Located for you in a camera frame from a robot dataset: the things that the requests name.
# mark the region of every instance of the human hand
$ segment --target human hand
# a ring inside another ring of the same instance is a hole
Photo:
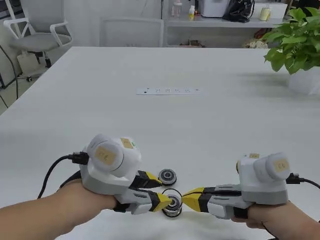
[[[102,210],[114,209],[117,204],[113,196],[100,195],[85,189],[80,179],[67,183],[52,197],[61,203],[61,208],[73,227],[88,222]]]
[[[306,215],[293,203],[285,205],[253,205],[248,219],[233,218],[251,229],[267,229],[280,240],[318,240],[320,223]]]

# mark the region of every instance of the metal ring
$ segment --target metal ring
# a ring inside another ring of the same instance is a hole
[[[169,218],[176,218],[182,213],[182,194],[174,188],[167,188],[162,194],[168,190],[176,191],[180,195],[180,198],[174,194],[168,194],[167,197],[172,199],[172,203],[162,209],[162,212]]]
[[[177,174],[172,169],[163,169],[160,171],[158,179],[166,187],[170,187],[177,181]]]

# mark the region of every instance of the white table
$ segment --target white table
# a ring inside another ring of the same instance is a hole
[[[320,98],[291,92],[265,50],[74,47],[0,117],[0,207],[34,199],[49,166],[98,133],[132,136],[143,170],[176,171],[182,193],[237,184],[246,153],[285,152],[291,170],[320,182]],[[137,96],[137,87],[198,87],[200,96]],[[77,170],[63,162],[45,195]],[[320,219],[320,191],[289,186]],[[104,211],[62,240],[265,240],[262,230],[186,206],[177,219]]]

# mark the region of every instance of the power strip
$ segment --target power strip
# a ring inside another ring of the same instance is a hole
[[[201,95],[200,88],[193,87],[140,87],[137,95]]]

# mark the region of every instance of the bottle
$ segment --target bottle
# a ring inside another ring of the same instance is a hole
[[[195,19],[195,6],[191,5],[189,10],[189,20],[193,21]]]
[[[270,9],[270,7],[269,7],[269,4],[267,4],[266,7],[263,7],[263,8],[261,9],[261,13],[260,13],[259,19],[260,19],[261,21],[268,21],[269,18],[270,18],[270,16],[271,16],[271,9]]]
[[[179,18],[182,10],[182,2],[181,0],[176,0],[172,6],[172,17]]]

